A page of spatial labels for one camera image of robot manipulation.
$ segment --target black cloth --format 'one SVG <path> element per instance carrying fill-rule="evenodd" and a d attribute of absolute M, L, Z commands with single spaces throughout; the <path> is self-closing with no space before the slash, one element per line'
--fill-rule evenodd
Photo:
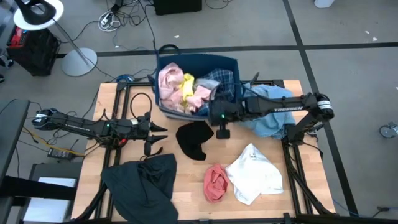
<path fill-rule="evenodd" d="M 182 151 L 189 158 L 204 161 L 206 154 L 201 150 L 201 145 L 214 135 L 213 130 L 204 121 L 196 121 L 179 127 L 175 137 Z"/>
<path fill-rule="evenodd" d="M 174 154 L 165 154 L 109 167 L 101 176 L 127 221 L 176 224 L 178 211 L 170 201 L 176 171 Z"/>

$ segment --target wooden table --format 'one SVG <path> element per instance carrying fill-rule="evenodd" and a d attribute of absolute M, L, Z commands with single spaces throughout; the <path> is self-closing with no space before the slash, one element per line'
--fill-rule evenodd
<path fill-rule="evenodd" d="M 293 92 L 294 96 L 300 96 L 303 93 L 300 81 L 298 80 L 284 80 L 284 85 L 286 89 Z M 152 97 L 152 101 L 155 101 L 154 94 L 149 87 L 140 86 L 131 88 L 130 97 L 139 92 L 149 94 Z M 97 120 L 102 115 L 103 109 L 106 109 L 108 117 L 111 117 L 115 94 L 115 83 L 101 84 L 93 120 Z M 121 103 L 118 109 L 118 118 L 121 116 L 123 98 L 124 93 L 121 94 L 121 99 L 119 101 Z M 133 110 L 135 114 L 144 114 L 149 110 L 148 99 L 142 95 L 138 96 L 133 102 Z M 306 111 L 293 112 L 296 123 L 298 123 L 306 114 Z M 127 112 L 127 118 L 132 118 L 130 110 Z M 181 125 L 186 124 L 186 121 L 167 119 L 155 105 L 152 110 L 152 121 L 159 126 L 169 129 L 167 131 L 169 137 L 154 144 L 152 152 L 163 146 L 164 154 L 175 154 L 177 160 L 177 177 L 174 182 L 172 202 L 179 212 L 179 220 L 276 218 L 283 217 L 283 213 L 290 213 L 291 217 L 295 216 L 280 140 L 259 138 L 252 131 L 243 128 L 238 124 L 230 123 L 228 124 L 228 128 L 231 130 L 231 138 L 220 140 L 214 135 L 209 141 L 202 145 L 203 152 L 207 154 L 206 160 L 194 161 L 182 152 L 175 138 L 177 129 Z M 304 141 L 314 146 L 317 145 L 314 138 L 311 138 L 310 136 L 306 136 Z M 279 169 L 283 178 L 284 192 L 277 195 L 260 195 L 250 206 L 247 206 L 236 200 L 233 193 L 233 186 L 230 184 L 222 202 L 207 202 L 203 194 L 203 178 L 207 168 L 216 163 L 220 163 L 223 167 L 226 167 L 239 157 L 243 149 L 249 143 L 253 143 L 276 166 L 276 168 Z M 94 142 L 90 141 L 87 147 L 90 147 L 93 144 Z M 84 211 L 98 190 L 104 154 L 105 149 L 99 148 L 84 160 L 72 212 L 73 218 L 79 216 L 82 211 Z M 122 149 L 120 163 L 137 161 L 143 154 L 143 141 L 129 141 Z M 325 208 L 334 212 L 335 208 L 333 206 L 319 152 L 310 146 L 303 145 L 300 146 L 300 154 L 309 188 L 322 202 Z M 113 163 L 113 158 L 114 152 L 111 154 L 110 165 Z M 305 213 L 302 192 L 298 185 L 297 189 L 301 211 L 302 213 Z M 106 215 L 108 194 L 109 193 L 107 192 L 103 200 L 102 217 Z M 124 219 L 116 210 L 114 210 L 112 220 L 121 221 Z"/>

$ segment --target white lamp base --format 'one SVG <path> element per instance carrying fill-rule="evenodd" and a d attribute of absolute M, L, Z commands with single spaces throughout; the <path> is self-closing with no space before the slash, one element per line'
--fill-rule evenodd
<path fill-rule="evenodd" d="M 84 75 L 91 71 L 97 64 L 98 58 L 94 50 L 83 47 L 79 48 L 85 56 L 84 61 L 76 50 L 72 50 L 62 59 L 62 71 L 73 77 Z"/>

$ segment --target gray floor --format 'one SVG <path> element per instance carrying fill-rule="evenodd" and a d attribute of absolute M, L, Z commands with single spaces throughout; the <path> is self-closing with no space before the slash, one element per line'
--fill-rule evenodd
<path fill-rule="evenodd" d="M 208 0 L 221 6 L 221 1 Z M 65 13 L 59 23 L 75 37 L 89 22 L 97 20 L 106 10 L 104 0 L 63 0 Z M 317 9 L 313 0 L 289 1 L 300 35 L 305 45 L 358 44 L 398 42 L 398 1 L 395 0 L 336 0 L 329 9 Z M 205 5 L 196 13 L 156 16 L 148 8 L 157 46 L 174 43 L 181 48 L 229 47 L 245 45 L 295 45 L 283 2 L 280 0 L 232 1 L 222 10 Z M 125 50 L 115 48 L 115 33 L 101 32 L 96 24 L 88 26 L 75 42 L 96 52 Z M 133 49 L 152 48 L 152 37 L 144 21 L 137 27 L 118 31 L 117 44 Z M 62 45 L 61 53 L 71 50 Z M 261 79 L 299 79 L 304 91 L 311 91 L 298 51 L 242 51 L 218 53 L 238 59 L 241 79 L 250 79 L 260 72 Z M 333 103 L 336 118 L 331 121 L 337 145 L 346 169 L 359 213 L 376 212 L 376 206 L 398 206 L 396 171 L 398 170 L 398 138 L 383 139 L 378 128 L 390 121 L 398 122 L 398 49 L 308 50 L 314 76 L 322 93 Z M 89 107 L 101 82 L 110 80 L 97 70 L 73 78 L 60 70 L 57 60 L 51 76 L 32 77 L 16 65 L 6 72 L 6 82 L 0 84 L 2 99 L 27 98 L 45 107 L 60 111 L 74 110 L 82 115 Z M 155 68 L 154 55 L 100 57 L 98 67 L 111 75 L 135 73 L 143 68 Z M 37 110 L 32 105 L 29 115 Z M 40 132 L 44 138 L 52 133 Z M 70 147 L 78 136 L 71 134 L 58 141 L 60 147 Z M 85 140 L 75 146 L 82 152 Z M 31 142 L 25 134 L 21 140 Z M 344 197 L 330 156 L 326 136 L 320 133 L 319 146 L 325 152 L 324 165 L 333 198 L 345 206 Z M 21 176 L 28 178 L 31 165 L 56 162 L 43 152 L 18 144 L 21 156 Z M 16 175 L 16 157 L 8 171 Z M 338 213 L 348 213 L 336 206 Z M 15 223 L 13 210 L 10 222 Z M 398 210 L 379 214 L 380 218 L 398 219 Z"/>

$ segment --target laundry basket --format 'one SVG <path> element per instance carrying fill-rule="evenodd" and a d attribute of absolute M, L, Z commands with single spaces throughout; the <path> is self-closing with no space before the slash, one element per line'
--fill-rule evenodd
<path fill-rule="evenodd" d="M 160 53 L 166 48 L 177 50 L 175 55 L 160 56 Z M 231 70 L 234 75 L 234 82 L 240 84 L 238 61 L 233 58 L 213 55 L 213 54 L 181 54 L 176 45 L 168 44 L 162 46 L 157 52 L 157 70 L 155 75 L 155 103 L 168 118 L 182 119 L 187 121 L 204 121 L 207 116 L 195 116 L 178 111 L 170 110 L 162 106 L 159 95 L 159 72 L 168 64 L 176 63 L 184 73 L 189 73 L 196 78 L 203 77 L 216 68 Z M 235 91 L 234 101 L 241 97 L 241 91 Z"/>

